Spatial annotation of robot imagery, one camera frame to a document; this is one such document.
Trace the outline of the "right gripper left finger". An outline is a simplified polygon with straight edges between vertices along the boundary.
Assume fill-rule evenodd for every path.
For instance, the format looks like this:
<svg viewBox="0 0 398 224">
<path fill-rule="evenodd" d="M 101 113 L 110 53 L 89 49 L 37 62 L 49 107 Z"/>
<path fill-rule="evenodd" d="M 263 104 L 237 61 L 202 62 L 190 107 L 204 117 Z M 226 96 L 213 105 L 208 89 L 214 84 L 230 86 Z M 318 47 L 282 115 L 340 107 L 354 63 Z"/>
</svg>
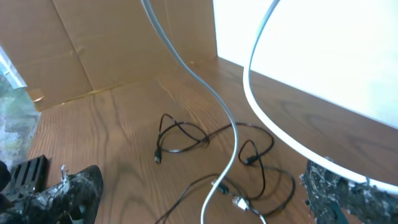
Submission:
<svg viewBox="0 0 398 224">
<path fill-rule="evenodd" d="M 100 206 L 104 182 L 96 165 L 68 174 L 42 192 L 1 195 L 1 223 L 93 224 Z"/>
</svg>

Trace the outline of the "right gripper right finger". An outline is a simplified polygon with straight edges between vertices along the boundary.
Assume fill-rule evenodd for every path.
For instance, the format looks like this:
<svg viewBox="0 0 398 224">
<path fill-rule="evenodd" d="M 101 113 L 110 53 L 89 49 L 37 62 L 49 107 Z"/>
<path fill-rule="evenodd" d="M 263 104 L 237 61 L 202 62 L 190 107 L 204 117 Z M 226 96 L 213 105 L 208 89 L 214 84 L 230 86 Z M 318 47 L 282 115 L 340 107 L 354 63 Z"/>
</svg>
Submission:
<svg viewBox="0 0 398 224">
<path fill-rule="evenodd" d="M 397 197 L 368 181 L 355 183 L 308 161 L 300 176 L 308 194 L 305 203 L 317 223 L 348 223 L 343 210 L 361 223 L 397 224 Z"/>
</svg>

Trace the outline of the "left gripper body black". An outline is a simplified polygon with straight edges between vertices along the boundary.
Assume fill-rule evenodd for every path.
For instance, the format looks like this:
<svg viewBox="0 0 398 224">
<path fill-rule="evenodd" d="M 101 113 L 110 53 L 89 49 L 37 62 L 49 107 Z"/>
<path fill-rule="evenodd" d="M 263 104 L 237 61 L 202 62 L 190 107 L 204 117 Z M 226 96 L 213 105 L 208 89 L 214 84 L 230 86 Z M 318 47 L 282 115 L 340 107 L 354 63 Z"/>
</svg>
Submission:
<svg viewBox="0 0 398 224">
<path fill-rule="evenodd" d="M 48 169 L 48 159 L 41 155 L 17 164 L 9 170 L 1 161 L 1 195 L 9 201 L 43 191 Z"/>
</svg>

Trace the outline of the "brown cardboard panel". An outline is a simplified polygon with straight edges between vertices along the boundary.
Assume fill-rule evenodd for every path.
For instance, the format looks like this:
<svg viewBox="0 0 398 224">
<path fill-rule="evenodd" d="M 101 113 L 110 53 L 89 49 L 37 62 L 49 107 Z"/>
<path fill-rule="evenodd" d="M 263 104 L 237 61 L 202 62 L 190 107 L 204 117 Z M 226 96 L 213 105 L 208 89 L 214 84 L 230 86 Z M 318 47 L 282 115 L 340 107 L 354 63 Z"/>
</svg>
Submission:
<svg viewBox="0 0 398 224">
<path fill-rule="evenodd" d="M 138 0 L 1 0 L 1 47 L 39 110 L 177 66 Z"/>
</svg>

